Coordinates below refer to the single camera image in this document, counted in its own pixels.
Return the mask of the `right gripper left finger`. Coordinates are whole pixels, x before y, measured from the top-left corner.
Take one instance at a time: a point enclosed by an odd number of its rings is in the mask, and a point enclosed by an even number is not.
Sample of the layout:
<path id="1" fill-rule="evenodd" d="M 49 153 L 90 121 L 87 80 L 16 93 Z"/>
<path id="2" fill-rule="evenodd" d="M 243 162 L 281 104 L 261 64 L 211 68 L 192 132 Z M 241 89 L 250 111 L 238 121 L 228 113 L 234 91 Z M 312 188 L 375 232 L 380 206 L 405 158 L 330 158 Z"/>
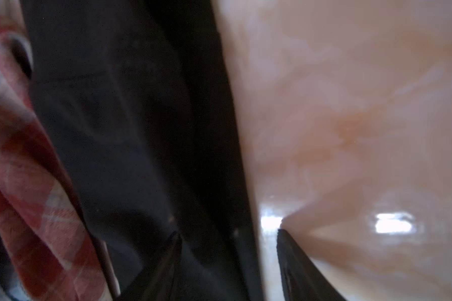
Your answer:
<path id="1" fill-rule="evenodd" d="M 172 301 L 177 299 L 182 238 L 173 232 L 132 284 L 117 297 L 121 301 Z"/>

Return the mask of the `red plaid skirt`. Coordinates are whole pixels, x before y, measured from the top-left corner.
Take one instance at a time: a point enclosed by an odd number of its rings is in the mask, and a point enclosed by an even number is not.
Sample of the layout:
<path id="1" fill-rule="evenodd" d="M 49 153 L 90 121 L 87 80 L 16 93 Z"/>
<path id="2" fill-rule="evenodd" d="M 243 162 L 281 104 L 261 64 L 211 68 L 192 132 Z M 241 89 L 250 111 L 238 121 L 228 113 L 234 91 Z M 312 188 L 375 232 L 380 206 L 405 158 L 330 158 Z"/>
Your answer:
<path id="1" fill-rule="evenodd" d="M 31 300 L 111 300 L 78 200 L 31 106 L 16 58 L 30 43 L 0 16 L 0 237 Z"/>

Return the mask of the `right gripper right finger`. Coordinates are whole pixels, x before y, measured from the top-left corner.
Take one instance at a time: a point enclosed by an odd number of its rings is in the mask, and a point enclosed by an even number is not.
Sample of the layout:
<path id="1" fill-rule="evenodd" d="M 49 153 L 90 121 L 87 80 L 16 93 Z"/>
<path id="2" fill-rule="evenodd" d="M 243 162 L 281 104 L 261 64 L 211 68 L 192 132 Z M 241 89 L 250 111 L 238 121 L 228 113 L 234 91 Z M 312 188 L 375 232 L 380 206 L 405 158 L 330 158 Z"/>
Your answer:
<path id="1" fill-rule="evenodd" d="M 286 301 L 345 301 L 283 229 L 277 232 L 277 256 Z"/>

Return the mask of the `black skirt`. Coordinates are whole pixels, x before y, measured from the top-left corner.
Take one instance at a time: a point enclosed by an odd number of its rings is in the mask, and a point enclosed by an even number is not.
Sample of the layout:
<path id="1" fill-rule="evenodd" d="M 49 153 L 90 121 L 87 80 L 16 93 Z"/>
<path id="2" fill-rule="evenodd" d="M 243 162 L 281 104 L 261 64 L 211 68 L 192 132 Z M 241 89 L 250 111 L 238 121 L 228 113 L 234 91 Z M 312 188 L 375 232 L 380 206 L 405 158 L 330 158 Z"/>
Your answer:
<path id="1" fill-rule="evenodd" d="M 22 1 L 30 98 L 121 292 L 182 239 L 177 300 L 262 300 L 210 1 Z"/>

